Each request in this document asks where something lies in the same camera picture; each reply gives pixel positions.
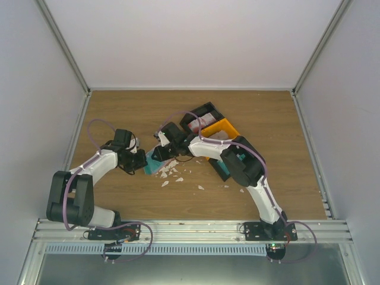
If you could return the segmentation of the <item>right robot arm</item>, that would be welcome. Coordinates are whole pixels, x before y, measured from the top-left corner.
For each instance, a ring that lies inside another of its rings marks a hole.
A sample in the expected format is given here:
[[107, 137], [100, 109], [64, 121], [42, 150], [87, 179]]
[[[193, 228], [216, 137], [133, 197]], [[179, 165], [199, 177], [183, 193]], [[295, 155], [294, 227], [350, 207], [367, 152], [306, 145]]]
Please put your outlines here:
[[264, 236], [277, 240], [284, 233], [286, 219], [268, 185], [264, 158], [243, 136], [218, 140], [201, 134], [186, 134], [169, 122], [154, 134], [159, 145], [152, 159], [165, 162], [178, 156], [208, 157], [224, 163], [230, 177], [247, 189], [259, 212]]

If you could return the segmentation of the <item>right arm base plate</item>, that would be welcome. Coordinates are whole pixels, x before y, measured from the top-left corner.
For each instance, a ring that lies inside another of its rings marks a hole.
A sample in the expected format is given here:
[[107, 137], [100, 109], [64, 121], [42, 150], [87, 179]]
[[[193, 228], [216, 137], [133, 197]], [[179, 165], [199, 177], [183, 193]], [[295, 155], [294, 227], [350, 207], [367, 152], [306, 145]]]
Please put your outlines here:
[[242, 230], [239, 229], [247, 241], [296, 241], [298, 240], [294, 224], [286, 224], [282, 220], [274, 224], [262, 220], [244, 222]]

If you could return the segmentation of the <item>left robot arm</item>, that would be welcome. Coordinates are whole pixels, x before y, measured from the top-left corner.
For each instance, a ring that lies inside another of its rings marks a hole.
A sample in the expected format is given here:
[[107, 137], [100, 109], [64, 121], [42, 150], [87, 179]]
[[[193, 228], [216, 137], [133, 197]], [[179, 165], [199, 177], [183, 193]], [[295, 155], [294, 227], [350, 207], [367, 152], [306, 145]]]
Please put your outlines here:
[[122, 225], [116, 221], [117, 212], [95, 205], [94, 186], [114, 169], [134, 175], [146, 165], [145, 151], [140, 149], [136, 136], [131, 131], [117, 129], [113, 139], [103, 144], [85, 163], [53, 175], [47, 219], [63, 223], [67, 230], [75, 226], [98, 227], [108, 239], [119, 238]]

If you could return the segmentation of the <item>pink card holder wallet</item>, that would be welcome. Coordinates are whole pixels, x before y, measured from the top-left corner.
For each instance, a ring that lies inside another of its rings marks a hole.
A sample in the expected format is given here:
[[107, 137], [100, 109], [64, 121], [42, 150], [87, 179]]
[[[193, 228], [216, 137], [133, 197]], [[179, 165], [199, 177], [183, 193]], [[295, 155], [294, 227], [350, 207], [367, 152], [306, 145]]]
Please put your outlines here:
[[147, 165], [144, 167], [146, 175], [156, 175], [160, 171], [166, 172], [168, 169], [175, 167], [178, 162], [175, 159], [167, 161], [157, 161], [153, 159], [154, 148], [146, 153]]

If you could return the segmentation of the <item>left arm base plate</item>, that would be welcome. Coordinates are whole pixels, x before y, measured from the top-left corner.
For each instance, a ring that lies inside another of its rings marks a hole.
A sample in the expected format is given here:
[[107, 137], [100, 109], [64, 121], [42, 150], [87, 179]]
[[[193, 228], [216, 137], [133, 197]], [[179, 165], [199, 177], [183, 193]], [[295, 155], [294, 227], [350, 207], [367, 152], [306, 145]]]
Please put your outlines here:
[[132, 242], [139, 240], [141, 226], [133, 224], [115, 230], [86, 230], [83, 238], [87, 240], [103, 240], [109, 242]]

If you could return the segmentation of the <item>teal credit card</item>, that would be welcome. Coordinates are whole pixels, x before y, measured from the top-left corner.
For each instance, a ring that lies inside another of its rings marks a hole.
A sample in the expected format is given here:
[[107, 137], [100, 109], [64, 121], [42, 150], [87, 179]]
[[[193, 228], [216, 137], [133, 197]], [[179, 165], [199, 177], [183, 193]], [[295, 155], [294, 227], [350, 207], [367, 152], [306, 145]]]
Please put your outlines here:
[[153, 153], [154, 148], [152, 148], [145, 154], [147, 159], [147, 165], [144, 167], [144, 173], [146, 175], [155, 175], [160, 171], [161, 168], [163, 168], [166, 165], [166, 162], [154, 160], [152, 158]]

